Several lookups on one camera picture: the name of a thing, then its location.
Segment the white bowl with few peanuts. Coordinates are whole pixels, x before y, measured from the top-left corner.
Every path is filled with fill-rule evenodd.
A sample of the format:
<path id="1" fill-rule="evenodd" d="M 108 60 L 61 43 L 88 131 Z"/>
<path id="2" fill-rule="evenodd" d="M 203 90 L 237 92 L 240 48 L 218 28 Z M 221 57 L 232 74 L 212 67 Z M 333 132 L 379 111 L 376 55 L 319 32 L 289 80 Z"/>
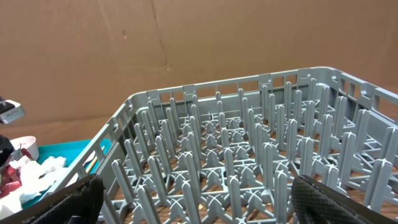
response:
<path id="1" fill-rule="evenodd" d="M 37 146 L 37 139 L 34 136 L 24 136 L 15 139 L 11 139 L 11 144 L 15 149 L 26 149 L 27 152 L 31 155 L 33 160 L 37 160 L 40 156 L 39 148 Z"/>

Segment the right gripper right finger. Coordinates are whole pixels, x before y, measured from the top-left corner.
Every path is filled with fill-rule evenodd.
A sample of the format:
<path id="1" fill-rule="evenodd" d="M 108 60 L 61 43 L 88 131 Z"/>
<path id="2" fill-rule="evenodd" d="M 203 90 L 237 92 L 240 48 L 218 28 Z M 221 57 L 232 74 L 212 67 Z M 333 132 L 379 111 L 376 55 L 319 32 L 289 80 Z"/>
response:
<path id="1" fill-rule="evenodd" d="M 300 224 L 397 224 L 307 175 L 294 179 L 290 195 Z"/>

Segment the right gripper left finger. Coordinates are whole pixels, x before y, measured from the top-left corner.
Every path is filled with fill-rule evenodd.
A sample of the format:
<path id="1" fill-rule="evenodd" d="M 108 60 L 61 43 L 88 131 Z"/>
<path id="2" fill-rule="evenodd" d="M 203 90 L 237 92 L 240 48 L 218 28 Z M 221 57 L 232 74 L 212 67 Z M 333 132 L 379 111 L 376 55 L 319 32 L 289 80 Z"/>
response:
<path id="1" fill-rule="evenodd" d="M 1 224 L 96 223 L 103 202 L 103 181 L 99 175 L 91 174 L 3 218 Z"/>

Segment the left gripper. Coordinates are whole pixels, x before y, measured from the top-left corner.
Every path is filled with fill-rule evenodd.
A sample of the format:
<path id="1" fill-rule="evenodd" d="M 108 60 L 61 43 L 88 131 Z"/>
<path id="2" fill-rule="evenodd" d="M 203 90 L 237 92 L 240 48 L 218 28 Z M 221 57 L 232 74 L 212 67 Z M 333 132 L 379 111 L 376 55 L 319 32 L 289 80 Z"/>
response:
<path id="1" fill-rule="evenodd" d="M 2 167 L 4 163 L 8 160 L 9 156 L 14 152 L 14 146 L 11 144 L 10 140 L 0 135 L 0 166 Z"/>

